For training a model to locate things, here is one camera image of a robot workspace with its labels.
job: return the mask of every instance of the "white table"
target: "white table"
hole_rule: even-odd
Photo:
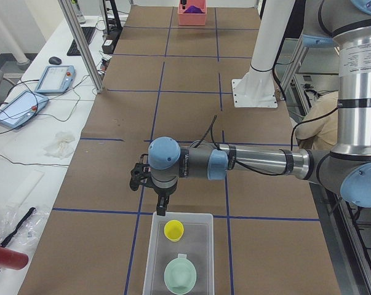
[[[98,17],[87,17],[87,23],[84,26],[95,26]],[[47,41],[40,53],[37,55],[31,66],[23,75],[22,80],[39,79],[44,68],[49,65],[48,59],[56,56],[62,59],[63,65],[73,65],[76,69],[73,86],[78,84],[83,76],[88,75],[81,57],[68,57],[66,52],[71,44],[73,37],[70,33],[66,21],[62,21],[54,34]],[[102,32],[96,30],[93,41],[89,48],[97,65],[102,58]],[[36,84],[29,84],[34,90]],[[21,85],[13,89],[6,101],[11,101],[20,92],[26,89]],[[58,163],[69,165],[72,155],[65,159],[59,159],[45,155],[44,147],[53,142],[58,132],[71,132],[76,140],[70,145],[76,148],[80,139],[81,130],[84,127],[91,107],[94,103],[96,91],[93,83],[88,77],[75,91],[81,96],[75,112],[66,122],[60,122],[49,116],[37,116],[26,126],[17,131],[10,131],[0,135],[0,154],[10,158],[14,162],[23,163]],[[49,101],[41,114],[52,114],[59,119],[66,119],[79,97],[73,91],[70,91],[54,100]],[[6,131],[5,127],[0,125],[0,132]],[[38,170],[44,173],[38,184],[34,187],[31,194],[21,205],[18,211],[16,223],[28,211],[30,207],[36,207],[40,213],[45,213],[39,226],[36,227],[36,236],[40,237],[46,224],[47,217],[57,198],[57,194],[65,177],[66,167],[51,166],[23,166],[14,165],[5,159],[0,158],[0,207],[5,206],[10,196],[20,187],[21,183],[33,171]],[[24,246],[15,240],[9,244],[9,248],[29,255],[32,260],[35,247]],[[28,271],[29,264],[22,270],[2,269],[0,272],[0,295],[17,294],[21,284]]]

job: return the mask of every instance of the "blue joint cap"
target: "blue joint cap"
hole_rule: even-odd
[[[207,177],[209,180],[224,179],[228,171],[228,155],[224,151],[214,149],[210,155]]]
[[[168,169],[180,158],[181,149],[170,137],[159,137],[148,148],[148,163],[157,170]]]
[[[363,11],[365,14],[371,15],[370,0],[351,0],[351,2],[357,7],[357,9]]]
[[[371,208],[371,163],[353,170],[344,179],[340,194],[349,203]]]
[[[330,37],[324,36],[310,36],[303,34],[303,44],[305,47],[317,47],[317,48],[326,48],[326,47],[335,47],[333,39]]]

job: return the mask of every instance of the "yellow cup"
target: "yellow cup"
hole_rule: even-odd
[[[184,225],[178,220],[170,220],[165,224],[165,236],[172,242],[178,242],[184,234]]]

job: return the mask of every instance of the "computer mouse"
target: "computer mouse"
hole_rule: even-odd
[[[49,63],[52,65],[60,65],[62,64],[62,60],[59,57],[50,57]]]

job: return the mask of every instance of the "white mounting plate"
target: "white mounting plate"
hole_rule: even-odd
[[[261,101],[252,101],[247,95],[236,93],[235,88],[240,83],[241,79],[232,80],[233,102],[235,108],[277,108],[277,100],[274,94],[265,96]],[[271,93],[274,93],[274,84],[269,85],[272,88]]]

